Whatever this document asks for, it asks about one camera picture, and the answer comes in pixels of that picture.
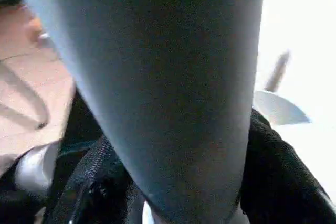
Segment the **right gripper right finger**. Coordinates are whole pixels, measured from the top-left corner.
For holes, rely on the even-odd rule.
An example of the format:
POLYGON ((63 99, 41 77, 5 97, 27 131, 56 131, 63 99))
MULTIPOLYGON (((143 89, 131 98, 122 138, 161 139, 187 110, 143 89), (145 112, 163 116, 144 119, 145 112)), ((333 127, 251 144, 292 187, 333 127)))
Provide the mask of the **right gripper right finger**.
POLYGON ((335 206, 294 148, 252 110, 241 187, 250 223, 335 223, 335 206))

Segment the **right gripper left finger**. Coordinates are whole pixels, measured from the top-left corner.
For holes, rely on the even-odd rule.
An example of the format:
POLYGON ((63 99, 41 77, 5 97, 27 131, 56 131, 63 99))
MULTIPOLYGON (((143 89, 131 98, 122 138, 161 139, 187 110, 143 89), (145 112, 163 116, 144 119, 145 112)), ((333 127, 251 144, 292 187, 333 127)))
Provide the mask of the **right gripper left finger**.
POLYGON ((79 161, 45 223, 142 223, 144 199, 102 136, 79 161))

